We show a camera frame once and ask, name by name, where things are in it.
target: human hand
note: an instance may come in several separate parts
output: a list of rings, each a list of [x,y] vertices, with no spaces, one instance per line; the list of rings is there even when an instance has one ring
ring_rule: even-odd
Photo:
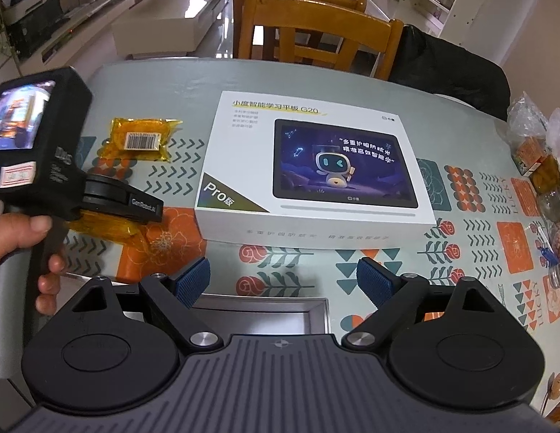
[[[17,213],[0,215],[0,260],[16,249],[33,247],[41,242],[51,229],[53,222],[49,216],[34,216]],[[52,255],[48,263],[51,273],[42,275],[37,281],[41,294],[35,301],[35,308],[41,314],[52,316],[57,309],[55,296],[59,293],[58,273],[65,267],[61,255]]]

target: metal tray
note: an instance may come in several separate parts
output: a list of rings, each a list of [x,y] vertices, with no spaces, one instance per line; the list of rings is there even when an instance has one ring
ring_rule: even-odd
[[[67,274],[61,280],[62,294],[57,298],[58,307],[65,304],[89,277]],[[331,332],[327,298],[266,298],[204,293],[191,310],[225,341],[231,334],[299,335]],[[143,320],[141,313],[126,312],[125,315]]]

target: tablet box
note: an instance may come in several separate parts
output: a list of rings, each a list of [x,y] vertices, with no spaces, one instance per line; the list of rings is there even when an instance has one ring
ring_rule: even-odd
[[[332,102],[223,92],[195,216],[207,240],[401,247],[435,225],[400,118]]]

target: yellow packaged item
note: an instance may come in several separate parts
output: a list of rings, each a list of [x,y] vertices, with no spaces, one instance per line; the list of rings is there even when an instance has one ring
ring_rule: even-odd
[[[125,244],[142,252],[149,250],[145,226],[126,218],[82,210],[81,218],[68,223],[68,226],[73,231],[82,232],[94,238]]]
[[[122,119],[111,121],[109,140],[103,147],[103,159],[169,161],[167,144],[182,121],[170,119]]]

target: barcode label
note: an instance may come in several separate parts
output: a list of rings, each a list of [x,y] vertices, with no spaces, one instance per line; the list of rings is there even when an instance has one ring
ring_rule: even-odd
[[[35,161],[1,168],[0,189],[32,184],[35,179]]]
[[[129,132],[123,149],[137,149],[143,151],[158,151],[160,148],[160,133]]]

